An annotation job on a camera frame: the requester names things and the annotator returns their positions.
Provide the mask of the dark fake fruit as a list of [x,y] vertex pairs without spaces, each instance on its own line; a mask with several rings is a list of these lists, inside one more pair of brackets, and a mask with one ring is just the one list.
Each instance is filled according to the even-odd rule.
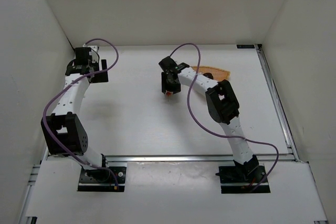
[[209,78],[209,79],[214,79],[213,75],[210,72],[204,73],[203,76]]

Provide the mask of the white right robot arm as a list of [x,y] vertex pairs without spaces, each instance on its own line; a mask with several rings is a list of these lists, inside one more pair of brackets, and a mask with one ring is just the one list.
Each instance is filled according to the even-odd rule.
[[209,73],[197,74],[188,64],[178,64],[169,56],[162,59],[159,66],[164,94],[179,93],[184,85],[205,97],[211,118],[228,136],[236,173],[246,180],[258,168],[259,162],[245,140],[239,120],[239,103],[229,81],[219,82]]

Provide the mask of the red fake cherry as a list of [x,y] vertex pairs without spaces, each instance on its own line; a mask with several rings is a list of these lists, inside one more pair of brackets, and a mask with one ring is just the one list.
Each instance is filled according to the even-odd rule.
[[167,91],[167,92],[165,93],[167,102],[169,102],[171,95],[172,95],[172,92]]

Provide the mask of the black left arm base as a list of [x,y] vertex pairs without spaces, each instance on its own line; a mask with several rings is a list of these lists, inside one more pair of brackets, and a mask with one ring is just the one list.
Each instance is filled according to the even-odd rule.
[[125,190],[125,181],[127,176],[126,166],[109,166],[110,172],[105,170],[85,170],[81,169],[77,191],[80,192],[114,192],[121,193]]

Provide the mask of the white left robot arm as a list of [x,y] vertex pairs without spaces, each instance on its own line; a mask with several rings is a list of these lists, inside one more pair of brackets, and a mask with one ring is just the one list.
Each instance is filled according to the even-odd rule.
[[67,65],[65,73],[65,88],[69,88],[60,96],[51,115],[46,116],[46,122],[41,121],[41,127],[49,153],[59,157],[73,159],[50,135],[55,137],[77,156],[76,162],[85,170],[94,170],[103,166],[103,157],[89,147],[88,135],[79,120],[79,112],[86,90],[90,84],[108,82],[108,73],[98,73],[85,77],[76,83],[77,78],[95,71],[106,70],[107,61],[100,60],[98,50],[94,47],[75,48],[75,58]]

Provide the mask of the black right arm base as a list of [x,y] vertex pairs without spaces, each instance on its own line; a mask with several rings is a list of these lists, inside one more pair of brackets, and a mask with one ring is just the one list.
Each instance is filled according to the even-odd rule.
[[236,166],[219,166],[215,174],[219,177],[222,194],[268,194],[271,193],[264,165],[259,165],[251,174],[245,176]]

